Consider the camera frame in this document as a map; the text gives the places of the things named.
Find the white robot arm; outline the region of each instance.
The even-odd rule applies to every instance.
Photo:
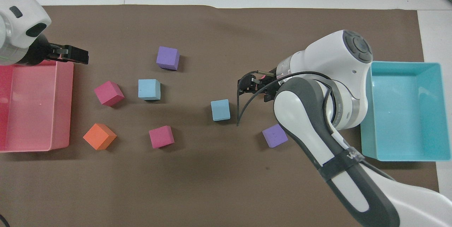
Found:
[[[52,21],[36,0],[0,0],[0,66],[34,66],[43,60],[88,64],[88,52],[49,43],[42,35]]]
[[[265,93],[274,100],[281,127],[363,226],[450,227],[449,199],[394,181],[368,164],[338,132],[357,126],[366,115],[365,80],[372,60],[371,48],[359,34],[337,31],[285,59],[270,74],[263,73],[261,80],[247,74],[239,81],[238,95],[252,92],[251,101]]]

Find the black button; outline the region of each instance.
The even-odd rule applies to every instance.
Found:
[[[10,11],[14,13],[14,16],[16,16],[16,18],[20,18],[23,16],[22,12],[16,6],[11,6]]]
[[[372,61],[372,55],[370,54],[370,52],[360,53],[358,57],[359,57],[359,59],[366,61],[366,62]]]
[[[44,23],[38,23],[31,28],[29,28],[26,32],[26,34],[29,37],[37,37],[44,29],[47,28],[47,25]]]
[[[367,46],[365,40],[361,37],[353,38],[353,44],[360,52],[366,53],[369,51],[369,47]]]
[[[353,52],[353,53],[357,53],[358,49],[355,47],[355,44],[353,43],[353,39],[352,37],[346,37],[345,38],[345,42],[348,45],[349,49]]]

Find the brown paper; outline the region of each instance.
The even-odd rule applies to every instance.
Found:
[[[272,102],[257,97],[236,127],[237,79],[340,29],[363,35],[375,60],[423,61],[416,11],[45,9],[48,40],[86,49],[90,60],[75,67],[69,147],[0,155],[0,214],[11,226],[359,226],[292,139],[268,148],[261,132],[276,124]],[[159,46],[179,50],[178,71],[157,66]],[[158,79],[162,99],[139,99],[138,79]],[[107,80],[126,97],[113,108],[94,93]],[[213,122],[210,101],[221,99],[232,118]],[[107,150],[82,138],[94,123],[118,135]],[[175,143],[152,149],[148,131],[165,125]],[[341,133],[361,150],[359,127]],[[434,162],[368,160],[438,191]]]

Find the cable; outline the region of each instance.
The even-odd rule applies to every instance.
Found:
[[[264,87],[262,87],[260,90],[257,90],[257,91],[253,94],[253,96],[248,100],[248,102],[245,104],[245,106],[244,106],[243,109],[242,109],[242,112],[240,112],[240,113],[239,113],[240,108],[239,108],[239,101],[238,101],[238,100],[239,100],[239,96],[238,96],[238,95],[239,95],[239,91],[238,91],[238,85],[237,85],[237,126],[239,126],[240,119],[242,118],[242,115],[243,115],[245,109],[247,108],[247,106],[251,103],[251,101],[252,101],[257,95],[259,95],[259,94],[262,93],[264,90],[266,90],[268,87],[270,87],[271,85],[273,85],[273,84],[275,84],[275,83],[277,83],[277,82],[279,82],[279,81],[282,81],[282,80],[284,80],[284,79],[287,79],[287,78],[290,78],[290,77],[293,77],[293,76],[301,75],[301,74],[315,74],[315,75],[321,76],[321,77],[323,77],[323,78],[325,78],[325,79],[331,79],[330,77],[326,76],[326,75],[323,74],[323,73],[314,72],[314,71],[304,71],[304,72],[296,72],[296,73],[288,74],[288,75],[286,75],[286,76],[284,76],[284,77],[281,77],[281,78],[279,78],[279,79],[276,79],[276,80],[274,80],[274,81],[268,83],[267,85],[265,85]]]
[[[251,71],[251,72],[249,72],[249,73],[247,73],[247,74],[245,74],[241,79],[239,79],[239,82],[237,83],[237,114],[239,113],[239,94],[240,94],[240,92],[239,92],[239,87],[240,87],[240,84],[242,83],[242,80],[243,79],[245,79],[245,77],[247,77],[248,75],[250,75],[250,74],[253,74],[253,73],[258,73],[259,71]]]
[[[322,104],[323,118],[325,119],[325,121],[328,120],[328,115],[326,113],[326,105],[328,104],[327,103],[328,102],[328,97],[329,97],[329,94],[331,94],[331,92],[332,92],[331,91],[331,87],[327,86],[325,98],[323,98],[323,104]],[[325,122],[325,126],[326,126],[326,129],[328,129],[329,133],[333,134],[333,131],[331,130],[331,127],[329,127],[329,125],[326,124],[326,122]]]
[[[377,174],[379,174],[380,176],[386,177],[386,179],[390,179],[392,181],[395,181],[394,178],[392,178],[391,176],[389,176],[388,174],[386,174],[386,172],[382,171],[381,169],[378,169],[377,167],[371,165],[370,163],[368,163],[366,160],[363,160],[361,162],[364,166],[368,167],[369,169],[371,169],[372,171],[375,171]]]
[[[0,221],[3,222],[3,224],[6,227],[10,227],[10,224],[8,223],[8,221],[2,215],[0,215]]]
[[[331,87],[330,85],[326,84],[323,81],[320,81],[318,79],[315,79],[315,81],[321,83],[322,85],[324,85],[325,87],[327,87],[330,90],[330,95],[331,95],[331,100],[333,101],[333,115],[331,117],[330,122],[333,123],[334,118],[336,117],[336,97],[334,96],[333,93],[333,87]],[[325,112],[325,117],[326,117],[326,103],[323,105],[323,110]]]

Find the cube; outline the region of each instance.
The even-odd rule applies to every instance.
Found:
[[[105,124],[94,124],[83,138],[95,149],[104,150],[116,138],[116,134]]]
[[[160,82],[156,79],[139,79],[138,97],[146,101],[160,100]]]
[[[160,68],[177,70],[177,66],[179,65],[179,51],[160,46],[159,53],[157,54],[157,65]]]
[[[118,84],[112,81],[107,81],[96,87],[94,92],[102,105],[110,107],[124,99],[124,94],[119,89]]]
[[[284,132],[283,128],[279,124],[263,130],[262,133],[270,148],[274,148],[289,140],[287,139],[286,132]]]
[[[173,132],[171,132],[170,126],[150,130],[149,137],[153,148],[161,148],[174,143]]]
[[[210,106],[212,107],[213,121],[220,121],[231,118],[228,99],[211,101]]]

